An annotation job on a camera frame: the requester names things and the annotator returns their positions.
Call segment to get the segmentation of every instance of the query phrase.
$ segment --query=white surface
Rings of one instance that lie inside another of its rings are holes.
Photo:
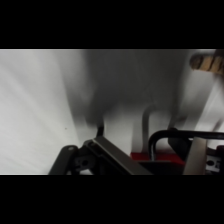
[[[190,70],[195,51],[0,50],[0,174],[47,174],[63,146],[95,136],[102,117],[109,140],[141,151],[147,107],[148,135],[171,115],[186,118],[181,129],[210,129],[223,117],[220,82]]]

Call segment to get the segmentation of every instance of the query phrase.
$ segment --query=red surface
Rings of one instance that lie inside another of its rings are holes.
[[[149,161],[147,153],[131,153],[131,158],[135,161]],[[171,161],[173,163],[185,165],[185,162],[180,159],[176,154],[156,154],[156,160]]]

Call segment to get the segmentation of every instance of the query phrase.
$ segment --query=black plastic part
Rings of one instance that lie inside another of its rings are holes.
[[[76,146],[66,146],[59,153],[49,175],[66,175],[70,170],[70,165],[78,154]]]

